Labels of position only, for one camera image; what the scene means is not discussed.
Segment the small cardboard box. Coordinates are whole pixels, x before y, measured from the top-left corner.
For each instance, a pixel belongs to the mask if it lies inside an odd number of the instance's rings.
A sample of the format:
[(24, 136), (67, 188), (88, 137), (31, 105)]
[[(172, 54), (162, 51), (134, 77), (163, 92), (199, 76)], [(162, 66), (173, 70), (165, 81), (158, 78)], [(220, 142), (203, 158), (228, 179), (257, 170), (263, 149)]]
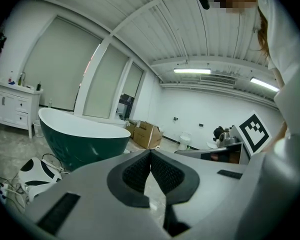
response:
[(132, 139), (134, 138), (135, 127), (137, 126), (137, 124), (138, 124), (137, 120), (130, 120), (130, 119), (128, 119), (126, 121), (126, 127), (125, 127), (125, 129), (130, 132), (130, 137)]

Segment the medium grey roller blind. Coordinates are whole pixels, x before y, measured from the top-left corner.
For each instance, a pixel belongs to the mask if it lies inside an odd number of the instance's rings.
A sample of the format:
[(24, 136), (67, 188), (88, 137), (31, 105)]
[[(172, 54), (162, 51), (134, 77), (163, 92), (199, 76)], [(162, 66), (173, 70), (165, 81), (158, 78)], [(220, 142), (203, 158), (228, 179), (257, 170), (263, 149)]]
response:
[(83, 115), (109, 118), (113, 99), (128, 57), (109, 45), (91, 81)]

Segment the white toilet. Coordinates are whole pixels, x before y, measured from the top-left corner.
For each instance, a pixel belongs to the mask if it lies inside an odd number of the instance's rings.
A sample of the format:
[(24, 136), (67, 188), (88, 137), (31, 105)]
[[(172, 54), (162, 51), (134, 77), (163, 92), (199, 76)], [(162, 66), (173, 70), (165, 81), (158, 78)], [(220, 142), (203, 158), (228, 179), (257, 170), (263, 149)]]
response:
[(179, 137), (178, 150), (185, 151), (191, 143), (191, 137), (192, 135), (189, 132), (183, 131)]

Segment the green and white bathtub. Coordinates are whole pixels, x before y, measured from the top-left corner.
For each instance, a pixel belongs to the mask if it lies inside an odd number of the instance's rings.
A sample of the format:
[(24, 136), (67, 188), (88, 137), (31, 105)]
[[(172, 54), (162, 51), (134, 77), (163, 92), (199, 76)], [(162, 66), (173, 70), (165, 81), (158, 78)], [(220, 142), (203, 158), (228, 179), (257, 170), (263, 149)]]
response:
[(69, 171), (122, 155), (131, 137), (125, 128), (53, 108), (39, 109), (38, 117), (48, 146)]

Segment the wide grey roller blind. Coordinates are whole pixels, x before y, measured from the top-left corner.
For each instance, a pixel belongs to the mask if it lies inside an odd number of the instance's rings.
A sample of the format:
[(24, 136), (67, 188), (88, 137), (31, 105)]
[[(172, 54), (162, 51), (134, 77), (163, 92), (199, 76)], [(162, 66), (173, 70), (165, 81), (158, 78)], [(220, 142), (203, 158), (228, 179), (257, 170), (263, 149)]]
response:
[(74, 110), (84, 72), (101, 40), (56, 17), (32, 49), (24, 66), (25, 82), (41, 85), (41, 106)]

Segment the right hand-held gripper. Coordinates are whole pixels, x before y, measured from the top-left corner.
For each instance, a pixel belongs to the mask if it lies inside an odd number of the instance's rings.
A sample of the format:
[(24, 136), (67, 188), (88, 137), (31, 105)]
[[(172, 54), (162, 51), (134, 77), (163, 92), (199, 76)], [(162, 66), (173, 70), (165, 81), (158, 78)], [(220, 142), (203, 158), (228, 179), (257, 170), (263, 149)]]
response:
[(179, 150), (174, 153), (212, 162), (248, 164), (252, 156), (260, 153), (272, 139), (266, 125), (254, 110), (232, 126), (231, 137), (236, 138), (239, 143), (204, 150)]

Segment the white vanity cabinet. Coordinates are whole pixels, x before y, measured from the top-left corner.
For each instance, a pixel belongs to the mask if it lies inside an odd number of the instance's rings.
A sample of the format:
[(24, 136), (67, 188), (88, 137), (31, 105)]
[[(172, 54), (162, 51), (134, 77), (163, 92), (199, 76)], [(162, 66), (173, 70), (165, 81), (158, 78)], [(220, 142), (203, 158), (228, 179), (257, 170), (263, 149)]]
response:
[(28, 131), (33, 138), (33, 123), (38, 119), (41, 90), (0, 81), (0, 124)]

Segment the teal and red power tool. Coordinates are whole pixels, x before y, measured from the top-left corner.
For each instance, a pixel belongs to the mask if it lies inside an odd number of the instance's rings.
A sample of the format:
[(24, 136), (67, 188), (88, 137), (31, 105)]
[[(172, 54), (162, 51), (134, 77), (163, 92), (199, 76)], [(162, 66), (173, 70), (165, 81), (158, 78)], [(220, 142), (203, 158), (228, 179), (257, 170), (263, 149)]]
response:
[(216, 142), (216, 146), (218, 148), (222, 148), (239, 142), (237, 137), (230, 136), (231, 129), (232, 127), (224, 129), (222, 126), (219, 126), (213, 131), (213, 141)]

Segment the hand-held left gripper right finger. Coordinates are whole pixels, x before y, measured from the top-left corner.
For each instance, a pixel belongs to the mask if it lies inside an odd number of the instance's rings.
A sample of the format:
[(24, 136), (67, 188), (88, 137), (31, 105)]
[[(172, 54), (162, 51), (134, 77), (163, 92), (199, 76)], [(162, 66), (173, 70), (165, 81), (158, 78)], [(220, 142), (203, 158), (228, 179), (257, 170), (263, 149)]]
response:
[(177, 233), (192, 227), (217, 208), (222, 201), (234, 201), (230, 194), (248, 176), (260, 171), (264, 153), (255, 154), (247, 165), (214, 162), (150, 150), (154, 179), (165, 195), (168, 224), (177, 224)]

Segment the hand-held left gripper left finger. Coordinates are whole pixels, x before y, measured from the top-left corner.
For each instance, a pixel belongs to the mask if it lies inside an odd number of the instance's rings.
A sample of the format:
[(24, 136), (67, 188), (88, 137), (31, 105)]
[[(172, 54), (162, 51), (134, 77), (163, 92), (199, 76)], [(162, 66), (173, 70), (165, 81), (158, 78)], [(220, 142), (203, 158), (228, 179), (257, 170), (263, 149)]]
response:
[[(71, 172), (28, 206), (27, 230), (35, 240), (166, 240), (166, 231), (155, 222), (149, 208), (126, 206), (107, 186), (111, 169), (139, 154), (120, 155)], [(52, 234), (39, 222), (67, 193), (79, 199)]]

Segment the narrow grey roller blind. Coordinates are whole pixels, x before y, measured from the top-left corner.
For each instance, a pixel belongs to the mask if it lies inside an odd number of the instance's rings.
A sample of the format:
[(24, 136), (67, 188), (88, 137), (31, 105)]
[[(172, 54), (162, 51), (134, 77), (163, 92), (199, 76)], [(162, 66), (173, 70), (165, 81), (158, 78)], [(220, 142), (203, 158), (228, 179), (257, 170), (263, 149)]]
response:
[(143, 71), (133, 63), (125, 80), (122, 93), (135, 98), (142, 75)]

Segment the large cardboard box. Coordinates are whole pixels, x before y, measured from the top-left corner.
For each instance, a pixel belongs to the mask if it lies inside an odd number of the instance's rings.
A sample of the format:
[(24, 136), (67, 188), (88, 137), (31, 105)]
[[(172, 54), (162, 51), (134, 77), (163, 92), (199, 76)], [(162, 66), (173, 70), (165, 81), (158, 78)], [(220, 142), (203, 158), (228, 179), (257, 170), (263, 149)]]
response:
[(139, 121), (134, 128), (133, 141), (145, 149), (154, 149), (160, 145), (163, 133), (159, 127), (145, 121)]

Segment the ceiling light tube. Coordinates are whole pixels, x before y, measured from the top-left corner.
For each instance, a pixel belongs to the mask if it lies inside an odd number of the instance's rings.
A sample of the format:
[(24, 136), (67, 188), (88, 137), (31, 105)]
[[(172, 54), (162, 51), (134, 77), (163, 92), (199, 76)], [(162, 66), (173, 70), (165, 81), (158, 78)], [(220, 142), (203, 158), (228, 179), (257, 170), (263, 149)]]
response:
[(211, 74), (209, 68), (175, 68), (173, 72), (176, 74)]
[(264, 87), (264, 88), (266, 88), (266, 89), (269, 89), (269, 90), (271, 90), (271, 91), (273, 91), (273, 92), (276, 92), (276, 93), (279, 92), (279, 90), (280, 90), (278, 87), (273, 86), (273, 85), (271, 85), (271, 84), (269, 84), (269, 83), (267, 83), (267, 82), (264, 82), (264, 81), (262, 81), (262, 80), (260, 80), (260, 79), (258, 79), (258, 78), (255, 78), (255, 77), (252, 77), (252, 78), (250, 79), (250, 82), (253, 83), (253, 84), (262, 86), (262, 87)]

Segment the white and black round device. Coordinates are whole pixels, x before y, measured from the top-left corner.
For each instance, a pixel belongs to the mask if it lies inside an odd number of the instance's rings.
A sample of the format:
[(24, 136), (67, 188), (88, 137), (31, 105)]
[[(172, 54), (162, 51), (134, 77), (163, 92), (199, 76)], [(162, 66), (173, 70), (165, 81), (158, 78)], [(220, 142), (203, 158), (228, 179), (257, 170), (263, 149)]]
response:
[(22, 166), (17, 173), (17, 178), (30, 203), (62, 180), (57, 167), (37, 157), (31, 158)]

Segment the person's right forearm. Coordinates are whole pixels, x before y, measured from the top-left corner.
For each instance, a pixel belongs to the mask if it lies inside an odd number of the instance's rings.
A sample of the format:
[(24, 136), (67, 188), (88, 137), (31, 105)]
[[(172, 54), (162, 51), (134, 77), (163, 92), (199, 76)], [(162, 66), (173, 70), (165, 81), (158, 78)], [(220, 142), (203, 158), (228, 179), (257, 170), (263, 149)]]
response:
[(287, 129), (288, 129), (287, 123), (285, 121), (283, 121), (281, 124), (281, 127), (279, 129), (279, 132), (276, 134), (275, 137), (273, 137), (271, 139), (271, 141), (267, 144), (267, 146), (265, 146), (262, 149), (261, 152), (268, 152), (269, 150), (271, 150), (278, 141), (280, 141), (281, 139), (283, 139), (285, 137)]

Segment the ceiling air vent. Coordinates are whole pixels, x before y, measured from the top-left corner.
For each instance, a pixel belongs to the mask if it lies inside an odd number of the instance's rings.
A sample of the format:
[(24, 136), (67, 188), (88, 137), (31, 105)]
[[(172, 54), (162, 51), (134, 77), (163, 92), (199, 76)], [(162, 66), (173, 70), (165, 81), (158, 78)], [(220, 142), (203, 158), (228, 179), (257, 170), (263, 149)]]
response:
[(200, 77), (201, 82), (221, 84), (227, 86), (235, 86), (236, 79), (230, 76), (221, 76), (221, 75), (202, 75)]

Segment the white power strip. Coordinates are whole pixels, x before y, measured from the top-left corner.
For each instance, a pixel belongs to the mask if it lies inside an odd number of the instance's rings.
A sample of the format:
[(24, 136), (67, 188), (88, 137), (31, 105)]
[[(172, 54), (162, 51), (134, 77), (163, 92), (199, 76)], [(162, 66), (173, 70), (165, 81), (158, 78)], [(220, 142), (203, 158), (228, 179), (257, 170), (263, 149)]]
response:
[(0, 183), (0, 199), (5, 200), (8, 196), (9, 185), (7, 183)]

